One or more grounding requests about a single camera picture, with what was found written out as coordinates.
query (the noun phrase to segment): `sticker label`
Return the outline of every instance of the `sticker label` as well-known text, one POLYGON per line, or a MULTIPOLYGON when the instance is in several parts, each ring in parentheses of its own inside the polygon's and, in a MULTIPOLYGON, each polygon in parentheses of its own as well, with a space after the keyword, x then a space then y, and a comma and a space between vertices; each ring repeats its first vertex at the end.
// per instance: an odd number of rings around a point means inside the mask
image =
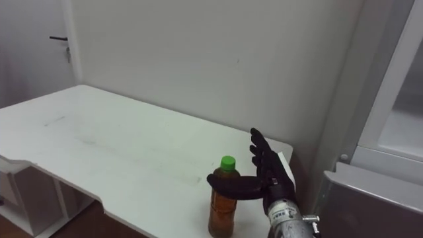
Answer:
POLYGON ((294 206, 290 206, 287 202, 281 202, 276 204, 270 211, 269 211, 269 220, 270 224, 276 225, 283 221, 287 221, 294 218, 294 215, 298 213, 297 208, 294 206))

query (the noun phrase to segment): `door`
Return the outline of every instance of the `door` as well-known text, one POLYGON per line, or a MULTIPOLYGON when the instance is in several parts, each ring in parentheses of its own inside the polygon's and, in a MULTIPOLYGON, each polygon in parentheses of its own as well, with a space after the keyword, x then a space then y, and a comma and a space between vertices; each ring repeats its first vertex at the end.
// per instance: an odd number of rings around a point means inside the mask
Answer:
POLYGON ((76 84, 59 0, 0 0, 0 108, 76 84))

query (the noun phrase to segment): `refrigerator door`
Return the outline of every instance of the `refrigerator door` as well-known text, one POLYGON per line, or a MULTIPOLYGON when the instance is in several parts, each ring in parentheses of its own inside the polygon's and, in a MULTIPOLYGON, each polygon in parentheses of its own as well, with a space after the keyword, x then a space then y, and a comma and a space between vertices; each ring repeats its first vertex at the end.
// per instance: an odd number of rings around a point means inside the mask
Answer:
POLYGON ((423 186, 337 163, 317 212, 324 238, 423 237, 423 186))

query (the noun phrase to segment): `floor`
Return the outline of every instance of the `floor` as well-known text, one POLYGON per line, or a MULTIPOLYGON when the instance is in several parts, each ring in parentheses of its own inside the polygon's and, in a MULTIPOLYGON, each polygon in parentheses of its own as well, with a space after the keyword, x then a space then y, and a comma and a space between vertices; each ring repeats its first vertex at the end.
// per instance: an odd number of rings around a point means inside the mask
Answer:
MULTIPOLYGON (((30 238, 0 216, 0 238, 30 238)), ((75 219, 62 227, 52 238, 146 238, 129 227, 103 214, 99 202, 94 202, 75 219)))

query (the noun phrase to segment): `green bottle cap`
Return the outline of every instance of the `green bottle cap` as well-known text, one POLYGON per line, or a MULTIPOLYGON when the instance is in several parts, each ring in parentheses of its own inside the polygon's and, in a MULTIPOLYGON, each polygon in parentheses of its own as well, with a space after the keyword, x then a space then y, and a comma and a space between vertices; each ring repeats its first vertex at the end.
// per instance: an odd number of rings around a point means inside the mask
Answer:
POLYGON ((220 168, 224 171, 233 171, 235 170, 235 158, 232 156, 223 156, 220 161, 220 168))

